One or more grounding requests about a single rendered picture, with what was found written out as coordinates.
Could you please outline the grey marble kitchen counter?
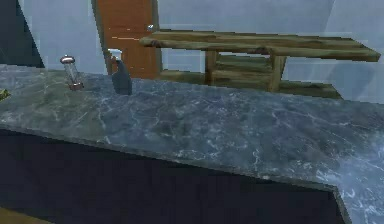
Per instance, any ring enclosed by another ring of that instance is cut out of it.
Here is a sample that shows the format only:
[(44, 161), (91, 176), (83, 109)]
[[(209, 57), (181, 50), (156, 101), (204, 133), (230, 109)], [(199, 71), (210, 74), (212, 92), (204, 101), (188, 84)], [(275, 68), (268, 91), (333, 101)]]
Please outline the grey marble kitchen counter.
[(0, 64), (0, 128), (332, 192), (384, 224), (384, 105)]

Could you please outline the grey spray bottle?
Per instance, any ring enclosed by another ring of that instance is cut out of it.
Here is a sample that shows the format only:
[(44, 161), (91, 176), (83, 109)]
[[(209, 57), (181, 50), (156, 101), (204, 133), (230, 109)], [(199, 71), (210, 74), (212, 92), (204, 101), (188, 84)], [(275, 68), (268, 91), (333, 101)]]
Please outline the grey spray bottle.
[(130, 73), (122, 60), (122, 51), (119, 49), (109, 49), (111, 58), (116, 62), (117, 71), (112, 74), (114, 90), (120, 95), (132, 94), (132, 80)]

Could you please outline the green-brown wooden table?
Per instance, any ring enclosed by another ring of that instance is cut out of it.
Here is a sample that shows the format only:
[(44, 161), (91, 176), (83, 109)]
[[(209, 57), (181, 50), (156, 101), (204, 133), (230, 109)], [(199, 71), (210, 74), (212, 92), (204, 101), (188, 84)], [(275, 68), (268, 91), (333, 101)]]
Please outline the green-brown wooden table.
[(377, 62), (381, 54), (351, 38), (193, 30), (159, 30), (139, 40), (144, 47), (200, 50), (202, 73), (168, 70), (167, 81), (339, 99), (330, 84), (282, 78), (290, 57)]

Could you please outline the brown wooden door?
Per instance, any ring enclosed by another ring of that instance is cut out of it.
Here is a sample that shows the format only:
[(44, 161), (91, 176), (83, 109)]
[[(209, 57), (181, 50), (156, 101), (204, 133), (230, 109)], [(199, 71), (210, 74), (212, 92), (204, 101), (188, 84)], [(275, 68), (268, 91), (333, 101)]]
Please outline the brown wooden door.
[[(159, 49), (139, 43), (159, 28), (158, 0), (91, 0), (107, 74), (117, 70), (109, 49), (122, 51), (133, 78), (156, 79), (162, 71)], [(152, 31), (147, 26), (153, 24)]]

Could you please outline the clear glass salt shaker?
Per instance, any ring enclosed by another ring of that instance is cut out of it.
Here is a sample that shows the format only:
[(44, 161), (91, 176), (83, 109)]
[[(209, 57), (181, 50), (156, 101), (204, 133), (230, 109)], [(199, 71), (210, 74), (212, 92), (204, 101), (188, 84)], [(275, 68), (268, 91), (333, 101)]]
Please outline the clear glass salt shaker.
[(70, 90), (77, 91), (84, 87), (84, 84), (82, 83), (80, 79), (79, 72), (75, 65), (75, 58), (73, 56), (64, 55), (60, 62), (64, 66), (64, 70), (67, 74), (67, 85)]

